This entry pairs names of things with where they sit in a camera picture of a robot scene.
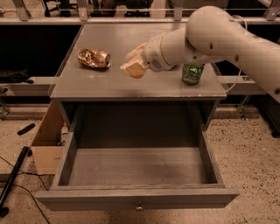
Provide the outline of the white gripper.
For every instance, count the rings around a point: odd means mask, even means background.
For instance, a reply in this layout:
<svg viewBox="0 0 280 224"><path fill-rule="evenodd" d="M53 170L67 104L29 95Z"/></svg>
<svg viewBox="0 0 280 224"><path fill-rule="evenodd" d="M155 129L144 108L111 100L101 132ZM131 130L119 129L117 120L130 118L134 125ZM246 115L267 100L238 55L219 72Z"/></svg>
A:
<svg viewBox="0 0 280 224"><path fill-rule="evenodd" d="M161 33L142 43L126 55L126 62L120 70L127 76L140 79L148 68L154 72L167 71L174 67L168 60L172 54L174 39L167 33Z"/></svg>

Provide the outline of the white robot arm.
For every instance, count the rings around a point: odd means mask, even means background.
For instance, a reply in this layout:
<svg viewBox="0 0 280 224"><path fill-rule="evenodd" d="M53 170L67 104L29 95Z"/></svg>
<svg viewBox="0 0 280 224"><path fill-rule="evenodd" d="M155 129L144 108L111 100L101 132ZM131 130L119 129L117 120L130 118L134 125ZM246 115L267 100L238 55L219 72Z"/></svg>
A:
<svg viewBox="0 0 280 224"><path fill-rule="evenodd" d="M186 25L152 37L126 55L121 71L133 78L147 70L166 71L179 64L226 60L280 102L280 45L243 28L224 10L197 9Z"/></svg>

